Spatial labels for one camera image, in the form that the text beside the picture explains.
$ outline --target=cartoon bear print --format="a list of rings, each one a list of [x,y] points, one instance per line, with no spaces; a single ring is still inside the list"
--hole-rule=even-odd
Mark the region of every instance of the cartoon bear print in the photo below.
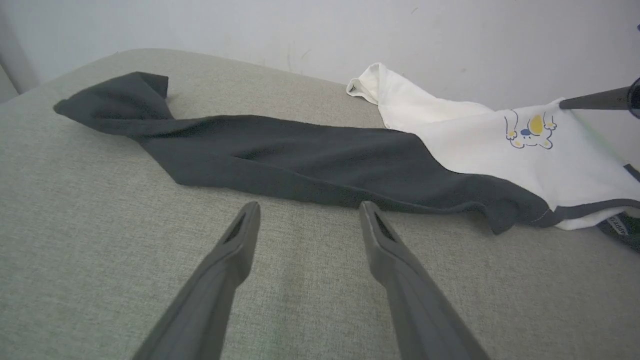
[[[511,110],[514,115],[505,116],[507,124],[507,140],[511,146],[522,149],[526,146],[540,145],[545,149],[551,149],[554,144],[549,140],[551,134],[556,129],[553,116],[535,115],[531,119],[520,119],[517,112]]]

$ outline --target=gray fabric surface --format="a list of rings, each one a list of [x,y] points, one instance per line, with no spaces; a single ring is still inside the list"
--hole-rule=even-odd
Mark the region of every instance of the gray fabric surface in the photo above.
[[[381,127],[344,85],[201,54],[112,55],[0,106],[0,358],[126,359],[236,211],[262,206],[224,359],[397,359],[354,209],[175,184],[136,143],[54,103],[132,71],[170,77],[176,117]],[[640,256],[596,229],[389,213],[495,359],[637,359]]]

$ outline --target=dark gray fabric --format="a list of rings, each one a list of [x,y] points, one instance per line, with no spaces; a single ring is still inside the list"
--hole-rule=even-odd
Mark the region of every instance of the dark gray fabric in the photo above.
[[[388,129],[305,124],[253,115],[176,120],[168,78],[132,73],[87,88],[54,109],[92,129],[125,135],[176,183],[232,188],[318,204],[412,213],[482,211],[501,233],[518,221],[557,223],[547,204],[491,176],[446,170],[420,139]]]

